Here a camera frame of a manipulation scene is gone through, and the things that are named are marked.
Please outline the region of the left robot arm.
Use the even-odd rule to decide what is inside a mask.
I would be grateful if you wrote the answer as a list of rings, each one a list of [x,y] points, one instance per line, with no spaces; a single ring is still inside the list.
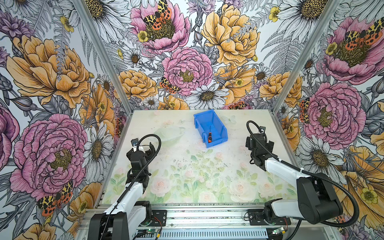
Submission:
[[[127,173],[125,188],[119,198],[103,213],[90,220],[88,240],[132,240],[137,227],[151,219],[151,204],[140,201],[150,178],[149,164],[157,151],[152,144],[148,149],[136,145],[127,152],[131,169]]]

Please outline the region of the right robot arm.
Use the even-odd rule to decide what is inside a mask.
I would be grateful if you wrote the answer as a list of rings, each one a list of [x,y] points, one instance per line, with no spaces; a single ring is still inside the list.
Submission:
[[[263,171],[276,175],[297,191],[296,200],[275,199],[265,203],[263,214],[268,223],[288,217],[317,224],[343,213],[333,185],[325,180],[305,174],[276,155],[270,153],[274,143],[266,142],[262,134],[249,136],[246,148],[251,151],[250,163]]]

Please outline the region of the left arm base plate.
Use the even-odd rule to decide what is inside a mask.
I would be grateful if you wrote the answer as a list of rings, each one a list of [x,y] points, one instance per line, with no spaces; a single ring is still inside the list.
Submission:
[[[152,218],[148,227],[165,227],[167,224],[167,210],[152,210]]]

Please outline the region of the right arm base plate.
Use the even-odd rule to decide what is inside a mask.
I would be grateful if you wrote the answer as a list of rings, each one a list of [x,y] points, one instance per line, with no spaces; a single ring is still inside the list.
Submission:
[[[248,221],[251,226],[289,226],[292,224],[289,218],[276,217],[267,219],[262,209],[247,210],[243,219]]]

